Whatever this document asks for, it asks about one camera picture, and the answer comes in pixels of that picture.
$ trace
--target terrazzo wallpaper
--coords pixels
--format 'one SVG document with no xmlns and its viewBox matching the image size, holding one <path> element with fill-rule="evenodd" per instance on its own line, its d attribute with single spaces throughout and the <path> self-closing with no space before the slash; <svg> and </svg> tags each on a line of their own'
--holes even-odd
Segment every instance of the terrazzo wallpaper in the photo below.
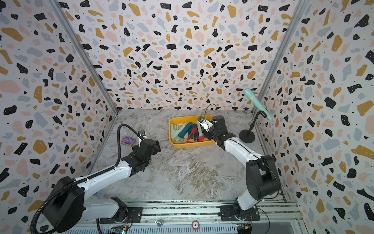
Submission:
<svg viewBox="0 0 374 234">
<path fill-rule="evenodd" d="M 61 0 L 118 108 L 248 110 L 297 0 Z"/>
<path fill-rule="evenodd" d="M 309 233 L 374 233 L 374 1 L 311 1 L 261 131 Z"/>
<path fill-rule="evenodd" d="M 0 22 L 0 233 L 20 234 L 60 178 L 88 172 L 114 113 L 45 1 L 0 1 Z"/>
</svg>

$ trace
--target gray marble surface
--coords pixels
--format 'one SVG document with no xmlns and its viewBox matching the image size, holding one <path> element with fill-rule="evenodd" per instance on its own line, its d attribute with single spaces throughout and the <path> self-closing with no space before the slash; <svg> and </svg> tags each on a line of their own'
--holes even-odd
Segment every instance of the gray marble surface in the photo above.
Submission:
<svg viewBox="0 0 374 234">
<path fill-rule="evenodd" d="M 122 123 L 135 131 L 145 130 L 148 138 L 159 141 L 161 152 L 152 156 L 144 172 L 107 186 L 98 196 L 136 200 L 232 200 L 240 196 L 246 189 L 245 168 L 233 155 L 217 145 L 176 149 L 169 142 L 171 118 L 203 114 L 200 110 L 122 110 L 93 171 L 115 163 L 117 128 Z M 228 131 L 237 136 L 252 122 L 249 111 L 219 111 L 218 114 L 225 117 Z M 263 154 L 255 129 L 253 132 L 256 140 L 247 145 Z M 121 139 L 124 136 L 136 138 L 125 127 L 120 136 Z M 122 157 L 132 151 L 130 146 L 121 148 Z"/>
</svg>

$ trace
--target yellow tray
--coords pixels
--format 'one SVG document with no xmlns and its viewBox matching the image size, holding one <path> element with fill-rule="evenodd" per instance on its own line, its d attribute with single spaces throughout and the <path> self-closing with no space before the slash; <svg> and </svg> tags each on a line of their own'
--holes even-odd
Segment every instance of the yellow tray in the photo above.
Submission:
<svg viewBox="0 0 374 234">
<path fill-rule="evenodd" d="M 177 117 L 177 118 L 172 118 L 169 121 L 169 141 L 170 143 L 175 147 L 175 148 L 187 148 L 187 147 L 196 147 L 196 146 L 203 146 L 203 145 L 214 145 L 215 141 L 214 140 L 208 140 L 204 139 L 200 142 L 191 142 L 191 143 L 185 143 L 187 140 L 184 140 L 184 143 L 176 143 L 174 140 L 171 139 L 171 124 L 174 125 L 182 125 L 184 123 L 188 124 L 189 122 L 192 122 L 194 124 L 197 123 L 197 119 L 201 115 L 194 115 L 194 116 L 186 116 L 186 117 Z M 205 116 L 207 120 L 211 120 L 213 118 L 213 115 L 206 115 Z"/>
</svg>

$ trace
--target wire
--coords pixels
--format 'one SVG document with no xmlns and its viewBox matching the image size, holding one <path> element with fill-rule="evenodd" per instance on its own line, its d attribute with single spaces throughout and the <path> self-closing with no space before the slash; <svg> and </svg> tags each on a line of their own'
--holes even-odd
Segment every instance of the wire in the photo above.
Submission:
<svg viewBox="0 0 374 234">
<path fill-rule="evenodd" d="M 249 126 L 249 132 L 252 131 L 252 129 L 254 128 L 255 123 L 256 123 L 256 120 L 257 120 L 259 114 L 261 114 L 264 118 L 266 118 L 266 116 L 267 116 L 266 113 L 265 113 L 264 111 L 259 110 L 259 111 L 257 112 L 255 118 L 253 119 L 253 122 L 252 122 L 251 125 Z"/>
<path fill-rule="evenodd" d="M 215 106 L 216 115 L 218 115 L 218 109 L 217 109 L 217 106 L 216 106 L 214 103 L 211 103 L 211 104 L 209 104 L 209 105 L 206 107 L 206 109 L 205 109 L 205 111 L 204 111 L 204 119 L 205 119 L 205 120 L 206 120 L 206 118 L 205 118 L 206 110 L 208 110 L 208 107 L 209 107 L 210 105 L 214 105 L 214 106 Z"/>
<path fill-rule="evenodd" d="M 270 219 L 269 219 L 269 216 L 265 213 L 265 211 L 263 211 L 262 209 L 260 209 L 260 208 L 258 208 L 260 211 L 262 211 L 265 215 L 266 215 L 266 217 L 267 217 L 267 220 L 269 221 L 269 227 L 267 228 L 267 231 L 266 231 L 266 233 L 265 234 L 267 234 L 268 232 L 269 232 L 269 230 L 270 230 Z"/>
<path fill-rule="evenodd" d="M 100 229 L 100 220 L 99 219 L 96 219 L 96 227 L 97 227 L 97 231 L 99 232 L 99 234 L 102 234 L 101 232 L 101 229 Z"/>
<path fill-rule="evenodd" d="M 250 154 L 252 154 L 249 150 L 247 150 L 247 148 L 246 148 L 244 145 L 240 144 L 239 142 L 236 142 L 236 141 L 234 141 L 234 140 L 232 140 L 232 139 L 228 139 L 228 140 L 231 140 L 231 141 L 233 141 L 233 142 L 239 144 L 239 145 L 242 146 L 246 151 L 248 151 Z M 275 176 L 275 174 L 273 173 L 273 171 L 270 169 L 270 167 L 269 167 L 266 163 L 264 163 L 264 165 L 265 165 L 265 166 L 269 169 L 269 171 L 273 174 L 273 176 L 274 176 L 274 178 L 275 178 L 275 181 L 277 182 L 277 185 L 278 185 L 278 187 L 279 187 L 278 179 L 277 179 L 277 177 Z M 279 189 L 278 189 L 278 191 L 277 191 L 277 195 L 275 195 L 274 197 L 264 198 L 264 199 L 274 199 L 274 198 L 276 198 L 278 195 L 279 195 Z"/>
<path fill-rule="evenodd" d="M 276 182 L 277 182 L 277 185 L 279 186 L 279 182 L 278 182 L 278 180 L 277 180 L 277 177 L 274 175 L 273 171 L 272 171 L 270 168 L 269 168 L 269 170 L 270 170 L 270 172 L 273 174 L 273 176 L 274 176 L 274 178 L 275 178 L 275 180 L 276 180 Z M 265 198 L 265 199 L 274 199 L 274 198 L 276 198 L 276 197 L 278 196 L 278 194 L 279 194 L 279 189 L 277 190 L 277 194 L 276 194 L 275 196 L 270 197 L 270 198 Z"/>
<path fill-rule="evenodd" d="M 253 221 L 252 221 L 252 214 L 250 214 L 250 215 L 251 215 L 251 220 L 249 220 L 246 224 L 244 224 L 244 226 L 247 225 L 247 224 L 249 224 L 249 223 L 251 223 L 250 227 L 252 227 L 252 224 L 253 224 Z"/>
<path fill-rule="evenodd" d="M 121 138 L 120 138 L 120 130 L 121 130 L 121 127 L 127 127 L 128 129 L 130 129 L 133 133 L 135 133 L 135 135 L 137 137 L 139 137 L 141 140 L 144 140 L 144 138 L 142 136 L 140 136 L 134 129 L 132 129 L 132 127 L 130 127 L 129 125 L 127 124 L 120 124 L 118 126 L 118 130 L 117 130 L 117 146 L 118 146 L 118 158 L 117 158 L 117 161 L 116 163 L 114 164 L 114 166 L 118 166 L 119 162 L 121 161 Z"/>
<path fill-rule="evenodd" d="M 117 227 L 116 229 L 119 229 L 119 230 L 122 230 L 123 231 L 123 228 L 125 227 L 125 224 L 127 223 L 127 221 L 129 220 L 129 217 L 128 217 L 128 215 L 130 215 L 131 216 L 131 224 L 130 224 L 130 227 L 132 226 L 132 222 L 133 222 L 133 219 L 132 219 L 132 214 L 130 214 L 130 213 L 127 213 L 127 215 L 126 215 L 126 217 L 127 217 L 127 220 L 126 220 L 126 222 L 124 223 L 124 224 L 122 224 L 121 226 L 119 226 L 119 227 Z"/>
</svg>

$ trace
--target black mounting plate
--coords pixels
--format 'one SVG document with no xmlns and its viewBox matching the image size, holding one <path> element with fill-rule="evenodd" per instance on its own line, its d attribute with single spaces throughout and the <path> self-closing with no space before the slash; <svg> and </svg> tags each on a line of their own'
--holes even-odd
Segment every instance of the black mounting plate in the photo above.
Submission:
<svg viewBox="0 0 374 234">
<path fill-rule="evenodd" d="M 235 218 L 233 206 L 220 206 L 220 211 L 221 211 L 221 214 L 231 214 L 231 216 L 221 216 L 222 221 L 239 221 L 238 219 Z M 260 215 L 258 213 L 257 208 L 252 209 L 250 211 L 250 213 L 252 215 L 252 221 L 259 221 L 260 220 Z M 250 221 L 250 220 L 251 220 L 251 217 L 249 216 L 248 218 L 246 218 L 243 221 Z"/>
<path fill-rule="evenodd" d="M 140 223 L 143 208 L 142 207 L 127 207 L 127 209 L 129 211 L 129 214 L 132 215 L 132 219 L 133 219 L 132 223 L 133 224 Z M 101 224 L 115 224 L 116 222 L 114 222 L 114 219 L 101 218 L 100 223 Z"/>
</svg>

